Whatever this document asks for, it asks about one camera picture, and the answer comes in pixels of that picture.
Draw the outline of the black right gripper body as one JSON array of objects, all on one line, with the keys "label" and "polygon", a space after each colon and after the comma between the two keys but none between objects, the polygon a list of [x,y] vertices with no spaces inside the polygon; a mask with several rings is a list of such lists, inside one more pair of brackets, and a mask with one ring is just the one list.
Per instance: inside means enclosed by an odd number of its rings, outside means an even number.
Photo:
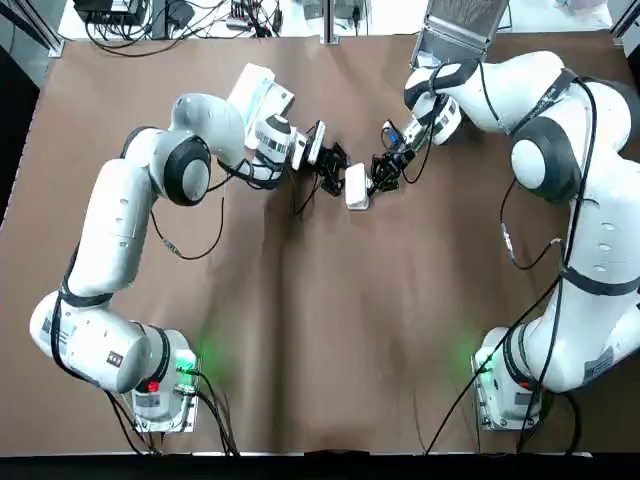
[{"label": "black right gripper body", "polygon": [[395,136],[389,147],[389,157],[393,165],[408,165],[415,158],[415,152],[403,137]]}]

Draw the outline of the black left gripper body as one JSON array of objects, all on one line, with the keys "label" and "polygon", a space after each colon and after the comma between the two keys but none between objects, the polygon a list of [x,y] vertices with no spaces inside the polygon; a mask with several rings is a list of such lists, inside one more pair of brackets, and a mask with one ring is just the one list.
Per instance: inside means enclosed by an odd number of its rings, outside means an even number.
[{"label": "black left gripper body", "polygon": [[315,162],[316,173],[323,179],[336,178],[336,160],[333,148],[320,146]]}]

